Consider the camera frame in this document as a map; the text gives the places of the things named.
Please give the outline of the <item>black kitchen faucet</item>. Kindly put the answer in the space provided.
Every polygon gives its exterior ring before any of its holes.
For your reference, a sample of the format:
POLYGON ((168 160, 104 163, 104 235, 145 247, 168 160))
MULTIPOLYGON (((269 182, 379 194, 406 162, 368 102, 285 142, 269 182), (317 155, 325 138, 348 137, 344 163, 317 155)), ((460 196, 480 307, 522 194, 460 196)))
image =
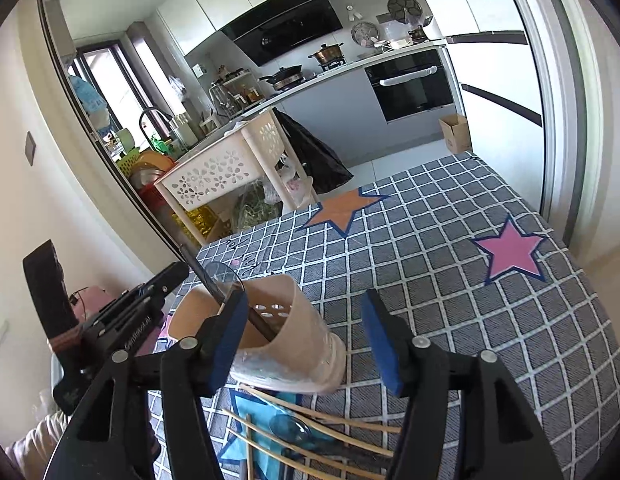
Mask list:
POLYGON ((150 106, 142 109, 142 113, 139 117, 139 126, 141 129, 144 129, 145 122, 148 122, 158 134, 159 138, 162 141, 167 141, 172 131, 172 121, 173 116, 171 114, 161 110, 158 106, 150 106))

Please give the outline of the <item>pink plastic stool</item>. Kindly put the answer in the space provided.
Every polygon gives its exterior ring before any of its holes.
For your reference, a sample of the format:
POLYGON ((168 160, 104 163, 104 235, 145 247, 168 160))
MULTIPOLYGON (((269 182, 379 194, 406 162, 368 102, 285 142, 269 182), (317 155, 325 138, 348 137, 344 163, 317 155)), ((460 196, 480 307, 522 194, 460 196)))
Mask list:
POLYGON ((81 323, 93 318, 114 300, 114 296, 98 286, 84 287, 69 296, 70 307, 81 323))

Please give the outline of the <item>grey checkered tablecloth with stars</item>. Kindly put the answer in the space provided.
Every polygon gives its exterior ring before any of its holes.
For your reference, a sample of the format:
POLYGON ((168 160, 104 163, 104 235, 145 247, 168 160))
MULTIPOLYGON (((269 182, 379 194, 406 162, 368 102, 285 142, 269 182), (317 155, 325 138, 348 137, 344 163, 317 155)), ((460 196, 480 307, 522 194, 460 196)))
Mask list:
POLYGON ((451 155, 364 186, 377 203, 347 234, 286 214, 198 253, 241 278, 288 274, 346 347, 340 387, 298 403, 394 448, 407 403, 383 387, 364 292, 440 348, 495 351, 541 422, 562 474, 583 479, 620 427, 620 347, 558 234, 478 157, 451 155))

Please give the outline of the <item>beige plastic utensil holder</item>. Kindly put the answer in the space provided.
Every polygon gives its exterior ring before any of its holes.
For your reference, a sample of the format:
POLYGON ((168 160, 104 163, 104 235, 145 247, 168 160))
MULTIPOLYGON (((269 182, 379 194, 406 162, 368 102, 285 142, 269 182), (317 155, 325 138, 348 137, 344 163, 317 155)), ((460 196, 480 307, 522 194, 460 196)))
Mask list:
POLYGON ((193 336, 221 309, 233 286, 246 292, 248 318, 229 374, 250 387, 298 394, 335 391, 346 370, 346 348, 287 274, 242 281, 222 264, 206 269, 176 307, 168 335, 193 336))

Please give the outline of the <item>beige perforated storage cart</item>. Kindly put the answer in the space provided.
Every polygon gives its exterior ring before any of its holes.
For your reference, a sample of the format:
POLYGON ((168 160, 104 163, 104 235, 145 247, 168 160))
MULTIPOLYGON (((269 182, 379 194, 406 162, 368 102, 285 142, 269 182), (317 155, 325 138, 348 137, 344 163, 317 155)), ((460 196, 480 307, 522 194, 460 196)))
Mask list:
POLYGON ((201 234, 187 214, 259 179, 271 183, 286 212, 317 202, 313 180, 305 173, 273 107, 176 164, 155 182, 155 188, 205 247, 212 236, 201 234))

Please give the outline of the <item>black garbage bag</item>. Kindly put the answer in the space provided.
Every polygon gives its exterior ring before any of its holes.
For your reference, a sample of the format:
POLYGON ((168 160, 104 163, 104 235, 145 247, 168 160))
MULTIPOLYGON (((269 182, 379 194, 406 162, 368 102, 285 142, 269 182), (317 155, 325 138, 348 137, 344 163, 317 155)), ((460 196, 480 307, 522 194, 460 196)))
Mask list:
POLYGON ((333 192, 353 179, 353 174, 327 144, 276 107, 273 113, 305 173, 313 179, 313 188, 317 194, 333 192))

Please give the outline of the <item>cardboard box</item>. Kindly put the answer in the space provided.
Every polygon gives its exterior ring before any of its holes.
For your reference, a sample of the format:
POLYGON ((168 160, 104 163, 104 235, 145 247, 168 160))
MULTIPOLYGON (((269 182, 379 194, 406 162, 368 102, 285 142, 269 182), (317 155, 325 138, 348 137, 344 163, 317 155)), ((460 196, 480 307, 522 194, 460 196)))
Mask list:
POLYGON ((467 118, 463 115, 453 114, 439 119, 447 149, 453 154, 469 151, 471 139, 467 118))

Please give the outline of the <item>black built-in oven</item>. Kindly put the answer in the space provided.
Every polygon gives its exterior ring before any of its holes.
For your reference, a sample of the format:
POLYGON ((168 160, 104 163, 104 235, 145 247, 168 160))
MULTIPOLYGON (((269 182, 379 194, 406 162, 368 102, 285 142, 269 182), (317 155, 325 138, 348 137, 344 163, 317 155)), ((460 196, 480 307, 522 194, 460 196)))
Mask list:
POLYGON ((438 49, 369 65, 365 74, 387 122, 455 105, 438 49))

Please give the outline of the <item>black wok on stove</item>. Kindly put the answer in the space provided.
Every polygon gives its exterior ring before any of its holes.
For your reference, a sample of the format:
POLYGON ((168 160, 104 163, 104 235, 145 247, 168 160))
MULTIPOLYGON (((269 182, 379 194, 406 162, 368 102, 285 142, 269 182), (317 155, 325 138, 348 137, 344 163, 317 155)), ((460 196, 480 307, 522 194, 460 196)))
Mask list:
POLYGON ((269 76, 261 76, 260 80, 265 81, 275 91, 289 87, 303 79, 302 66, 294 65, 290 67, 281 67, 276 73, 269 76))

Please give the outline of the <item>copper cooking pot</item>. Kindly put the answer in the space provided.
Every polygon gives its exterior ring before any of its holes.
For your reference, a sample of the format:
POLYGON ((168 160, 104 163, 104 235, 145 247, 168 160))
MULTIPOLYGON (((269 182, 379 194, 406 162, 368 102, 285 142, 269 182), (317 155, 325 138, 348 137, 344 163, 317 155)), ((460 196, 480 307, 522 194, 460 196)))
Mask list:
POLYGON ((341 46, 342 44, 322 44, 319 50, 309 55, 309 58, 314 58, 323 70, 329 70, 345 62, 341 46))

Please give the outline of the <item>black range hood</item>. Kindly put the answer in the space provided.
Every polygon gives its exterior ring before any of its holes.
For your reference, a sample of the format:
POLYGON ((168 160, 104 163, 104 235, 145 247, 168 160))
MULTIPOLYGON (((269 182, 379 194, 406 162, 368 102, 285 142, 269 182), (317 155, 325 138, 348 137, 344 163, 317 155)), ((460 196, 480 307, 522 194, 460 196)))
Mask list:
POLYGON ((342 29, 329 0, 267 0, 225 25, 221 32, 255 63, 275 58, 342 29))

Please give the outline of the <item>white refrigerator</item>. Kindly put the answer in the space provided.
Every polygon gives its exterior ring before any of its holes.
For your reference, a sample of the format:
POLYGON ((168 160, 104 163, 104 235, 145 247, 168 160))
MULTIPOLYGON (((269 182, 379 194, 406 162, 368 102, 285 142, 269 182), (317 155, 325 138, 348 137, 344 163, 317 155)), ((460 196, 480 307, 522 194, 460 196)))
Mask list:
POLYGON ((542 206, 542 97, 515 0, 426 0, 447 42, 472 149, 534 209, 542 206))

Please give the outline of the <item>grey wall switch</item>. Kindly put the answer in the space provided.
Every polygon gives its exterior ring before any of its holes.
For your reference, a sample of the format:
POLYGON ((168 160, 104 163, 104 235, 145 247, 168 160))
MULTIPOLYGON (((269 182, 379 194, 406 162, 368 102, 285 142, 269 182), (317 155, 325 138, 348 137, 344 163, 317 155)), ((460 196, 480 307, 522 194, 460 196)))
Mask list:
POLYGON ((36 149, 36 141, 33 139, 32 133, 28 131, 25 138, 24 153, 30 167, 33 166, 34 156, 36 156, 36 149))

